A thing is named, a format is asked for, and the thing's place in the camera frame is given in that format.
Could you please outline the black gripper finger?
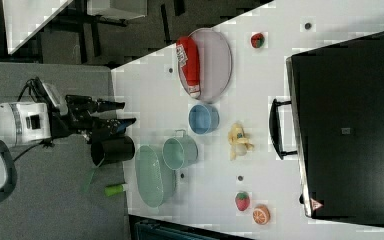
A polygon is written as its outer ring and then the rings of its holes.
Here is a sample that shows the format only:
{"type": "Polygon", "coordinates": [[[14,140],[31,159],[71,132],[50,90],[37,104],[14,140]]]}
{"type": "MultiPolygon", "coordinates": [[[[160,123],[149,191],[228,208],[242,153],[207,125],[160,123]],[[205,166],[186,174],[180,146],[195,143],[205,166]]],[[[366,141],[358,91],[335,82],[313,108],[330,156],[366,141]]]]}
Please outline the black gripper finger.
{"type": "Polygon", "coordinates": [[[107,111],[120,110],[120,109],[123,109],[124,107],[125,107],[124,102],[114,102],[114,101],[98,99],[96,111],[98,113],[101,113],[101,112],[107,112],[107,111]]]}
{"type": "Polygon", "coordinates": [[[100,142],[116,135],[124,134],[126,129],[136,122],[135,118],[99,119],[92,127],[91,141],[100,142]]]}

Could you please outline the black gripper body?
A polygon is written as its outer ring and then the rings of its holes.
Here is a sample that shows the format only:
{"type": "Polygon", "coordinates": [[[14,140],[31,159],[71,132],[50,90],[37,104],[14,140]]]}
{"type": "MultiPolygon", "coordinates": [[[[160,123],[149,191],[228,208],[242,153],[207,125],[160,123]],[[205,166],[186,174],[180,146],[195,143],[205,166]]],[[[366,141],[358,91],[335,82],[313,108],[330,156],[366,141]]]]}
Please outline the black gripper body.
{"type": "Polygon", "coordinates": [[[88,96],[66,95],[65,106],[51,106],[50,131],[53,139],[65,138],[72,134],[82,135],[87,143],[92,139],[97,103],[88,96]]]}

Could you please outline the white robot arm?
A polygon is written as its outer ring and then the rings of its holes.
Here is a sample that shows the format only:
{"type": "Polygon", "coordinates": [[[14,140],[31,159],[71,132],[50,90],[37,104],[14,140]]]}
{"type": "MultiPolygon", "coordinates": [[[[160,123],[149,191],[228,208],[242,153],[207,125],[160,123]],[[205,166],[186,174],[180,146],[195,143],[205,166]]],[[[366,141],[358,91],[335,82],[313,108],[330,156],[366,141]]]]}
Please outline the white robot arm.
{"type": "Polygon", "coordinates": [[[120,110],[121,102],[68,95],[57,103],[0,103],[0,203],[15,190],[17,159],[10,150],[18,146],[50,145],[53,140],[80,134],[89,144],[119,136],[133,125],[134,118],[101,119],[96,113],[120,110]]]}

